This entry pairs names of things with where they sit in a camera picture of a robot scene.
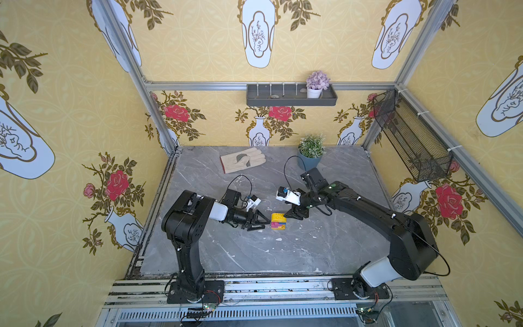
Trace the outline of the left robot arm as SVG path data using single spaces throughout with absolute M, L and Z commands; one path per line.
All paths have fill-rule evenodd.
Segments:
M 178 274 L 170 282 L 167 303 L 186 304 L 217 299 L 225 290 L 223 280 L 205 279 L 199 240 L 209 220 L 240 227 L 248 232 L 263 230 L 270 218 L 250 204 L 240 205 L 241 193 L 227 189 L 221 200 L 185 190 L 162 220 L 162 231 L 176 249 Z

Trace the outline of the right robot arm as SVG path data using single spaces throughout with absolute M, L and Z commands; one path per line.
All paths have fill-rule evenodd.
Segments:
M 280 187 L 276 193 L 277 200 L 291 204 L 286 218 L 303 220 L 312 208 L 325 206 L 351 215 L 390 242 L 387 256 L 362 265 L 353 275 L 351 287 L 357 297 L 367 297 L 379 286 L 398 278 L 415 281 L 441 255 L 423 216 L 381 206 L 340 181 L 329 183 L 316 168 L 301 178 L 308 191 Z

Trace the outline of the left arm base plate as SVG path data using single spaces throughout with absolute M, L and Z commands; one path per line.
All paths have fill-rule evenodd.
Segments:
M 168 290 L 167 304 L 214 303 L 223 299 L 225 282 L 223 280 L 204 280 L 191 286 L 182 281 L 172 282 Z

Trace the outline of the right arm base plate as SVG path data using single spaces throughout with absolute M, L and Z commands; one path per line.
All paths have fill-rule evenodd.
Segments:
M 361 278 L 334 278 L 328 282 L 328 290 L 335 299 L 340 300 L 389 300 L 391 295 L 385 284 L 377 287 L 368 286 Z

